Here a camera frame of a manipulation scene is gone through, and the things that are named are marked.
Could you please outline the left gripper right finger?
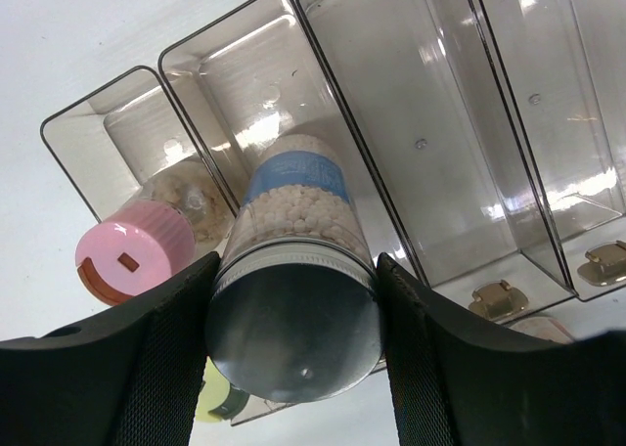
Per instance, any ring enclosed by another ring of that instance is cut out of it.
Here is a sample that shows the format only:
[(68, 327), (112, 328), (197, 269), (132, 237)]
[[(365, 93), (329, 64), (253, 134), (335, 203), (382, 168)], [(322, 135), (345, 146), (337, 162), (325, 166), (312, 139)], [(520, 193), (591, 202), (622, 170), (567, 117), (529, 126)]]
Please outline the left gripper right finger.
[(377, 275), (403, 445), (621, 445), (625, 334), (560, 344), (487, 321), (386, 254)]

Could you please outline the yellow cap spice bottle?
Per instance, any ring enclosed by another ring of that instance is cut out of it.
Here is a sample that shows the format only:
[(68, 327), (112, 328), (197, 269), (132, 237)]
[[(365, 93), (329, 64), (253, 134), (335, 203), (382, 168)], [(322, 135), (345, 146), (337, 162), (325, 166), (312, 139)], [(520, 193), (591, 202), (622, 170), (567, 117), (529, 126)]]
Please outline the yellow cap spice bottle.
[(195, 420), (202, 423), (229, 421), (246, 407), (249, 394), (234, 387), (207, 358)]

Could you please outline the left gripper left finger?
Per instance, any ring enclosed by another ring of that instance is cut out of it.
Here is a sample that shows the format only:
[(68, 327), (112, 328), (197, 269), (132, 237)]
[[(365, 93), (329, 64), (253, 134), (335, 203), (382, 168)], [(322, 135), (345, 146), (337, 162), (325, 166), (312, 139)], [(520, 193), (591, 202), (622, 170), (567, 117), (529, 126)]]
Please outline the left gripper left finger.
[(186, 445), (220, 257), (42, 337), (1, 343), (4, 445)]

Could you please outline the pink cap spice bottle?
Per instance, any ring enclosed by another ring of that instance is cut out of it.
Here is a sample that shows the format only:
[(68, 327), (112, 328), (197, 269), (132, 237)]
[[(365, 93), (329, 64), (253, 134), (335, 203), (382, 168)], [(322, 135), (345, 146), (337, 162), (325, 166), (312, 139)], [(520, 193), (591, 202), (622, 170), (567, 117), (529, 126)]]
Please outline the pink cap spice bottle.
[(74, 255), (77, 274), (98, 299), (120, 304), (222, 251), (233, 220), (204, 165), (181, 161), (82, 236)]

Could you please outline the silver lid blue label jar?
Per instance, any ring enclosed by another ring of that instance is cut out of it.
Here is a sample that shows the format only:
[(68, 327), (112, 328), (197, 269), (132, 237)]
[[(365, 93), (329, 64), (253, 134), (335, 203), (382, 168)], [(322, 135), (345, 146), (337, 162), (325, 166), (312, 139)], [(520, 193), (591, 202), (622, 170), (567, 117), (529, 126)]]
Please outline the silver lid blue label jar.
[(383, 352), (376, 278), (334, 149), (313, 133), (262, 154), (214, 281), (210, 360), (235, 387), (282, 403), (358, 384)]

